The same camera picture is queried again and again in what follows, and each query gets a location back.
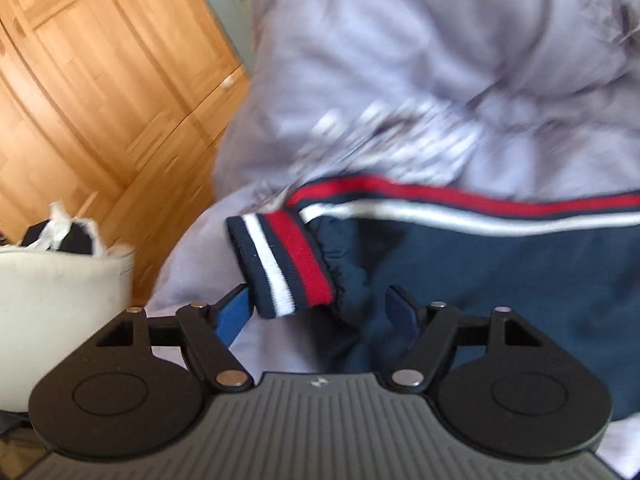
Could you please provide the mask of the purple floral duvet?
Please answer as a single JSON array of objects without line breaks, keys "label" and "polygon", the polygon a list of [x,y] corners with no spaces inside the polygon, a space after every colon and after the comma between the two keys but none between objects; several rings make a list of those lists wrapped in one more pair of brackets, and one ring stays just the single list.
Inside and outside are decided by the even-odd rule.
[{"label": "purple floral duvet", "polygon": [[[327,178],[522,203],[639,196],[639,0],[254,0],[250,92],[222,140],[216,200],[146,306],[172,315],[247,285],[227,220]],[[253,314],[231,348],[255,377],[321,380],[310,317]],[[600,447],[639,471],[639,410]]]}]

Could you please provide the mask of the wooden wardrobe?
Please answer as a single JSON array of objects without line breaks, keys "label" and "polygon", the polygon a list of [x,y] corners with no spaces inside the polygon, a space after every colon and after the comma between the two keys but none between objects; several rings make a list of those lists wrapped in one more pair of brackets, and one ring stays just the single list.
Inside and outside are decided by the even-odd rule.
[{"label": "wooden wardrobe", "polygon": [[134,246],[143,304],[247,89],[205,0],[1,0],[2,233],[62,202]]}]

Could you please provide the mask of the navy white track jacket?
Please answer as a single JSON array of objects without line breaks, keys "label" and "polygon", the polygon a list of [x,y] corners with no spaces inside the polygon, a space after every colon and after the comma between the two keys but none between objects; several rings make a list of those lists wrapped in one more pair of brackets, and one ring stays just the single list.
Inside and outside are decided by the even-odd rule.
[{"label": "navy white track jacket", "polygon": [[392,286],[468,315],[510,307],[639,409],[639,196],[494,200],[370,174],[311,182],[227,220],[258,314],[310,317],[321,366],[386,372],[406,352]]}]

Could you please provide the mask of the white bin with bag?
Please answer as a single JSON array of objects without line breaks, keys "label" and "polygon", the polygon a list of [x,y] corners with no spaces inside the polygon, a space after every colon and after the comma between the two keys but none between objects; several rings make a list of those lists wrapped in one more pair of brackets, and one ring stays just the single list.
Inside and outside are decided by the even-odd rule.
[{"label": "white bin with bag", "polygon": [[134,248],[106,246],[60,200],[1,248],[1,409],[21,413],[41,378],[130,306]]}]

